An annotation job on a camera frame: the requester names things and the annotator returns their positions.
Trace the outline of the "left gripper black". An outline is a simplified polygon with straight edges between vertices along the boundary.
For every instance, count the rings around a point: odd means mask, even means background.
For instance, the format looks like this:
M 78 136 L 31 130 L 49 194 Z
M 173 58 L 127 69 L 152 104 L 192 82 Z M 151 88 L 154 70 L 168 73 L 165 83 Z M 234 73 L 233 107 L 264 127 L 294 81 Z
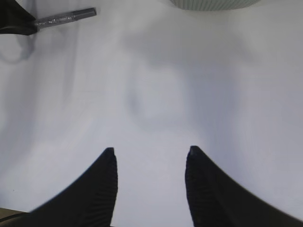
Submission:
M 36 18 L 15 0 L 0 1 L 0 34 L 32 35 L 38 32 Z

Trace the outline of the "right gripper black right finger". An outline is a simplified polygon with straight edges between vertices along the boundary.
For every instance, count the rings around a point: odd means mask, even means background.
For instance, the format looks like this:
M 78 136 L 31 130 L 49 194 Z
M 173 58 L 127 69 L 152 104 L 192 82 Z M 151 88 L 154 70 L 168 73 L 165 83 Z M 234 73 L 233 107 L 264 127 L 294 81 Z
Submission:
M 301 227 L 303 222 L 264 202 L 230 178 L 198 146 L 185 169 L 186 194 L 195 227 Z

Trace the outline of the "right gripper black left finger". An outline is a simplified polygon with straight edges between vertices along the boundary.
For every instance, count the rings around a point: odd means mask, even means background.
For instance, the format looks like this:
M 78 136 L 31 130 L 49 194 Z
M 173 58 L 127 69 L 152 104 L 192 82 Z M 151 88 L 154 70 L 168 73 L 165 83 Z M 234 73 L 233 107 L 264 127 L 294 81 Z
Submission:
M 118 191 L 113 148 L 61 193 L 31 212 L 2 209 L 2 227 L 109 227 Z

